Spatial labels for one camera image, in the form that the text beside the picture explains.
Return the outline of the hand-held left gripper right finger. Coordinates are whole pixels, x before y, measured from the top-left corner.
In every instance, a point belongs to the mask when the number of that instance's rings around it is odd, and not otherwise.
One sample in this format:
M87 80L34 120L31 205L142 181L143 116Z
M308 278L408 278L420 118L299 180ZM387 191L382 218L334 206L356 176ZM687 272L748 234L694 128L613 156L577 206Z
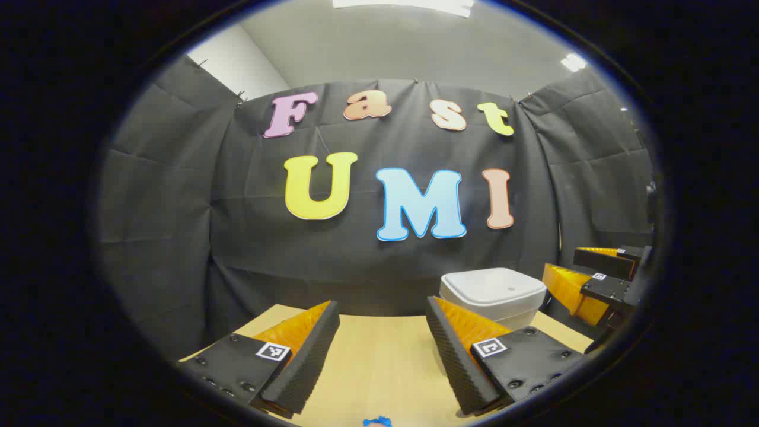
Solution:
M465 415L528 399L585 362L534 326L511 330L440 297L426 299L426 322L448 384Z

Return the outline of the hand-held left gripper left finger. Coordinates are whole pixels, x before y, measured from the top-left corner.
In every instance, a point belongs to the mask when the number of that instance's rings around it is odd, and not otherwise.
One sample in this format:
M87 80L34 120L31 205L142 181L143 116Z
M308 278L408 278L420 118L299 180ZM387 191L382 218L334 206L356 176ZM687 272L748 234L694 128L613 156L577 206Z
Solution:
M327 301L254 337L231 333L178 369L223 399L290 419L311 397L339 325L338 303Z

